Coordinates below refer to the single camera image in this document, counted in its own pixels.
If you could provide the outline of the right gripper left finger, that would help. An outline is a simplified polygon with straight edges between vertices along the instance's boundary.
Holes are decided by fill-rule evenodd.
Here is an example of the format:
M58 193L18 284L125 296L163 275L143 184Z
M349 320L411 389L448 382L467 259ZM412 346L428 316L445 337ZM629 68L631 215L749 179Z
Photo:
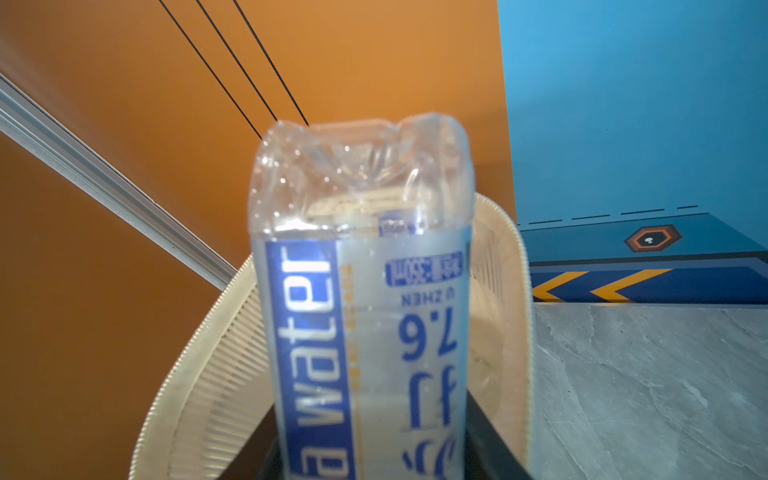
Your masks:
M277 439L274 440L267 451L256 474L256 480L282 480L282 458Z

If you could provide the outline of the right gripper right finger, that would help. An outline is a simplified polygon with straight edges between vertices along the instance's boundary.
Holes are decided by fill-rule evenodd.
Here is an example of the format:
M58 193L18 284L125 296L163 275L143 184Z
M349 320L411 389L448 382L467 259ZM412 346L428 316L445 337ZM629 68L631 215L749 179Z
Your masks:
M467 393L466 412L464 478L532 480L470 392Z

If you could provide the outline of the clear water bottle blue label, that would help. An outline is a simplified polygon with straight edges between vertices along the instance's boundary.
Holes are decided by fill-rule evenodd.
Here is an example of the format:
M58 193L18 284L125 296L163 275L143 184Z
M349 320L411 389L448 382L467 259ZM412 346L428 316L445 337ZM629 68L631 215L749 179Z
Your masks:
M247 219L286 478L463 477L474 210L450 116L264 136Z

